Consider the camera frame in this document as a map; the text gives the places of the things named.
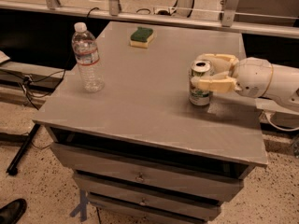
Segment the speckled terrazzo floor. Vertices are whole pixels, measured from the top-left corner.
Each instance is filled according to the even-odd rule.
[[[19,95],[9,89],[0,89],[1,132],[26,133],[34,125],[31,117],[36,112],[31,106],[22,106]],[[256,168],[245,179],[245,187],[222,213],[209,223],[299,223],[299,160],[292,155],[292,140],[288,135],[263,135],[268,151],[267,168]],[[47,147],[51,138],[42,127],[33,143]],[[80,223],[79,216],[69,214],[79,201],[78,188],[72,180],[72,171],[64,168],[49,148],[30,147],[19,164],[16,176],[6,174],[18,147],[0,143],[0,206],[24,198],[28,209],[19,223]],[[96,209],[88,205],[88,219],[84,223],[99,223]],[[103,224],[150,224],[133,217],[101,211]]]

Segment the silver can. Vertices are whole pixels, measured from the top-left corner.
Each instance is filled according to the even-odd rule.
[[[195,60],[189,70],[189,99],[194,105],[208,105],[212,95],[211,91],[197,89],[191,83],[193,77],[213,76],[214,68],[208,60]]]

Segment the table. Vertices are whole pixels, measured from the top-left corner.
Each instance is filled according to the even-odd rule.
[[[85,92],[75,66],[33,120],[95,206],[158,223],[212,220],[267,157],[254,100],[214,93],[192,105],[188,70],[202,53],[245,58],[242,36],[144,25],[155,37],[139,49],[129,46],[138,26],[113,21],[97,37],[101,91]]]

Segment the bottle cap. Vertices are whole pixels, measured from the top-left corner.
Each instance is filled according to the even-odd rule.
[[[75,31],[78,33],[84,33],[87,30],[86,24],[84,22],[77,22],[74,27]]]

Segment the drawer handle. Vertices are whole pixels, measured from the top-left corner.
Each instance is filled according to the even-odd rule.
[[[139,176],[137,176],[135,179],[139,183],[144,183],[144,178],[142,176],[142,173],[139,173]]]
[[[147,206],[147,204],[146,204],[146,199],[143,198],[142,201],[139,203],[139,205]]]

